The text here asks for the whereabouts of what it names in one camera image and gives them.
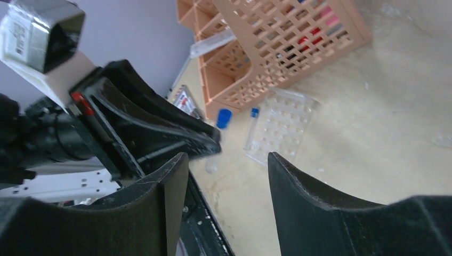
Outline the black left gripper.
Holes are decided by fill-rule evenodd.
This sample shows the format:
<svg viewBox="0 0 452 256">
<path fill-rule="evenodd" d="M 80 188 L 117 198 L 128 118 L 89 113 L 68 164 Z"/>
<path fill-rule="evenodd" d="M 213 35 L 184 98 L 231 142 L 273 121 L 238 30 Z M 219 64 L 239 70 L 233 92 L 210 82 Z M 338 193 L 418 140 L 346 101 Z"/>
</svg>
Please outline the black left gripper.
<svg viewBox="0 0 452 256">
<path fill-rule="evenodd" d="M 139 164 L 221 152 L 217 128 L 159 96 L 127 60 L 96 67 L 70 96 L 64 110 L 44 113 L 46 99 L 27 109 L 33 127 L 21 138 L 21 167 L 97 157 L 114 180 L 125 180 L 141 177 Z"/>
</svg>

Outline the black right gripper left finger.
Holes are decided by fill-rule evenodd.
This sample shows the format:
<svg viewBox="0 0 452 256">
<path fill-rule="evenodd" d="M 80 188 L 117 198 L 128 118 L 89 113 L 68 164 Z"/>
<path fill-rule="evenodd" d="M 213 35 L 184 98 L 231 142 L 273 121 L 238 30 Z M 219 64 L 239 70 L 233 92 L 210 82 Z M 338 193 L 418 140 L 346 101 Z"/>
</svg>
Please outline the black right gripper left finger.
<svg viewBox="0 0 452 256">
<path fill-rule="evenodd" d="M 1 255 L 175 255 L 188 155 L 91 205 L 1 200 Z"/>
</svg>

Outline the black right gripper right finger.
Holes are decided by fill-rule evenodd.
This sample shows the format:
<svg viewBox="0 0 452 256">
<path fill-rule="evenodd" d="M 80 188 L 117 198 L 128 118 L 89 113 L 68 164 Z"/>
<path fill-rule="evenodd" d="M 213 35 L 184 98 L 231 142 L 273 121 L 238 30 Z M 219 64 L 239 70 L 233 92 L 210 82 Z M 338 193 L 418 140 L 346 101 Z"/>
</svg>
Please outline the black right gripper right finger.
<svg viewBox="0 0 452 256">
<path fill-rule="evenodd" d="M 275 152 L 268 175 L 282 255 L 451 255 L 450 196 L 366 201 Z"/>
</svg>

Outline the clear plastic well plate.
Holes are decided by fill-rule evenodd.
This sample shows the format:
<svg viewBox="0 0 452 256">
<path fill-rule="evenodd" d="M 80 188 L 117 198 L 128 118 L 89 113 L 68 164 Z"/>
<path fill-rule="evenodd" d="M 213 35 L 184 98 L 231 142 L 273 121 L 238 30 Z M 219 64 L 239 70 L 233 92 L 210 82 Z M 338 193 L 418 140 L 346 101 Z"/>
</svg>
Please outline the clear plastic well plate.
<svg viewBox="0 0 452 256">
<path fill-rule="evenodd" d="M 277 152 L 293 161 L 315 103 L 314 99 L 305 94 L 272 88 L 270 95 L 258 106 L 260 114 L 256 130 L 251 148 L 245 150 L 245 155 L 264 166 L 267 165 L 270 152 Z"/>
</svg>

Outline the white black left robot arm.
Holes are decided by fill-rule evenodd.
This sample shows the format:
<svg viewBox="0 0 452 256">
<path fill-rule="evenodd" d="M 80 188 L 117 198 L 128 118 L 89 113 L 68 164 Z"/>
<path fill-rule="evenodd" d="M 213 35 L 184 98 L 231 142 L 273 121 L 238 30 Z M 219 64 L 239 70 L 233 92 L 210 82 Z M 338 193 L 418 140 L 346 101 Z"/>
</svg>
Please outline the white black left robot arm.
<svg viewBox="0 0 452 256">
<path fill-rule="evenodd" d="M 30 105 L 1 95 L 1 185 L 36 177 L 35 168 L 97 158 L 113 181 L 140 179 L 178 153 L 221 152 L 219 129 L 159 96 L 127 60 L 96 67 L 70 91 L 67 108 L 48 97 Z"/>
</svg>

